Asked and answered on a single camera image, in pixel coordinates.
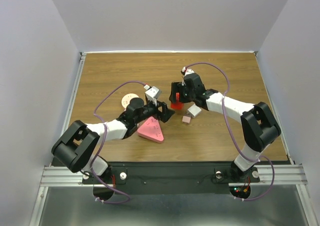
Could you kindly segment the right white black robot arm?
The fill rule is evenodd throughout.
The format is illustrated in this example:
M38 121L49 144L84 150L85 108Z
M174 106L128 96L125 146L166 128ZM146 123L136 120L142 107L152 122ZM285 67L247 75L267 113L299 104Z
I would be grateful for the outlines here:
M237 149L238 156L229 170L234 182L246 178L250 169L261 160L265 149L281 135L280 126L265 102L246 103L215 89L207 89L197 73L173 82L169 100L172 104L193 102L201 109L222 114L226 123L233 119L241 124L245 144Z

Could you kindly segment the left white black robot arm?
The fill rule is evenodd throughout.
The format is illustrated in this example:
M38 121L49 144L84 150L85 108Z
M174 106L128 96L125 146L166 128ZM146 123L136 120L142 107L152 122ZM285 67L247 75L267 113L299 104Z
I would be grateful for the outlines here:
M82 171L106 183L111 179L110 166L102 157L93 155L96 146L130 137L138 130L138 124L150 117L166 123L174 114L165 102L145 102L136 97L112 121L95 124L74 121L53 145L51 153L72 173Z

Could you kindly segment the round pink power socket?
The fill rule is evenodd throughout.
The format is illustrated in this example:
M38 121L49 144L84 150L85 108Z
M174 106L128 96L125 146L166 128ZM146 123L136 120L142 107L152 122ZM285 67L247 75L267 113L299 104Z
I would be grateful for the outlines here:
M127 106L130 104L131 99L139 98L139 96L135 93L128 93L121 99L121 105L124 109L127 108Z

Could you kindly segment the red cube plug adapter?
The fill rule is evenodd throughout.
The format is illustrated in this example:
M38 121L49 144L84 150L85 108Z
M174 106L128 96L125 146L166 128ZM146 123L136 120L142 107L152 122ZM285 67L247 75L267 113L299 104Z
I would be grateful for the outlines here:
M176 92L175 95L172 95L172 99L170 101L170 107L173 110L182 110L184 107L184 104L182 102L180 102L180 93Z

